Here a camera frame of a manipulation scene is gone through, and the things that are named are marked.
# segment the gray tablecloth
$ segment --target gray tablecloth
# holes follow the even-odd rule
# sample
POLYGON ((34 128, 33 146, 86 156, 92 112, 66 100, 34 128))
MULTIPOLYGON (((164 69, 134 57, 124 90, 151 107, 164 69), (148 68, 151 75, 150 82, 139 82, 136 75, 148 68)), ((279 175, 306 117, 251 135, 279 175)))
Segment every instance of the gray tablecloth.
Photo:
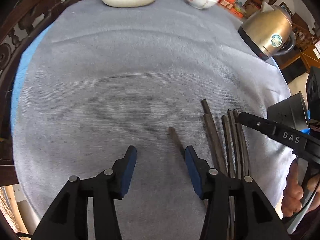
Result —
MULTIPOLYGON (((280 70, 242 41, 240 25, 218 6, 198 10, 182 0, 67 8, 33 54, 16 110, 14 161, 36 213, 70 175, 96 176, 135 145, 129 192, 116 201, 123 239, 198 239, 205 209, 167 127, 211 165, 203 98, 221 134, 227 109, 266 117, 290 96, 280 70)), ((276 205, 294 157, 257 131, 244 133, 253 178, 276 205)))

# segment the gold kettle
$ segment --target gold kettle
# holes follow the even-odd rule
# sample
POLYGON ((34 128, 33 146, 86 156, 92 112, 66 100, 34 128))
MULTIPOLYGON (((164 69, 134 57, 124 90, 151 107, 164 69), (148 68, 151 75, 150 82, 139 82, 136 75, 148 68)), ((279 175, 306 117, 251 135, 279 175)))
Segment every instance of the gold kettle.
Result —
POLYGON ((238 33, 263 60, 289 52, 296 42, 291 16, 280 6, 268 5, 266 2, 262 2, 260 11, 241 25, 238 33))

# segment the human hand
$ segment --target human hand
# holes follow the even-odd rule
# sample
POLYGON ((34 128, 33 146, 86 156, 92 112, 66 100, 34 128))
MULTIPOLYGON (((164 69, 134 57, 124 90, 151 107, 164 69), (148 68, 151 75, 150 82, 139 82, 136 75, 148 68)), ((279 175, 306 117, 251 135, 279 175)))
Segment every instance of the human hand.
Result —
MULTIPOLYGON (((314 191, 316 185, 320 179, 320 174, 312 177, 307 184, 307 188, 310 191, 314 191)), ((303 197, 303 189, 298 184, 298 164, 294 160, 289 169, 287 176, 287 186, 283 191, 283 199, 281 210, 284 217, 291 217, 293 213, 299 212, 302 208, 300 199, 303 197)), ((320 187, 317 189, 315 198, 310 205, 308 212, 316 209, 320 205, 320 187)))

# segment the silver rivet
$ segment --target silver rivet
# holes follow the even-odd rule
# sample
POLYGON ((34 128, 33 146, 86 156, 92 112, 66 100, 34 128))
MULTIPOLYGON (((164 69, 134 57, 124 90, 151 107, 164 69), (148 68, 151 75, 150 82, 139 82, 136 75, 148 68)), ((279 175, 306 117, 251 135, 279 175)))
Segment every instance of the silver rivet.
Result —
POLYGON ((78 179, 78 177, 76 175, 72 175, 72 176, 69 177, 69 181, 70 182, 76 182, 77 179, 78 179))
POLYGON ((210 173, 211 175, 217 175, 217 174, 218 174, 218 170, 216 170, 216 169, 210 169, 210 170, 209 170, 209 173, 210 173))
POLYGON ((252 179, 250 176, 245 176, 245 177, 244 177, 244 180, 245 180, 246 182, 248 182, 248 183, 250 183, 250 182, 253 181, 253 179, 252 179))
POLYGON ((103 173, 105 175, 111 175, 113 173, 113 170, 112 169, 106 169, 103 173))

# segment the kettle base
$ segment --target kettle base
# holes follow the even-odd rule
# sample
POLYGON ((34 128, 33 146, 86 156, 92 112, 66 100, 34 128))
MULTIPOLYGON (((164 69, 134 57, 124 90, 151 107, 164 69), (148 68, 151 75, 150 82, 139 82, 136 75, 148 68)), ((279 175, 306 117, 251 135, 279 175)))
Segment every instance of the kettle base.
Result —
POLYGON ((244 31, 242 26, 238 29, 238 33, 249 48, 262 60, 267 60, 269 57, 263 53, 263 51, 250 39, 247 33, 244 31))

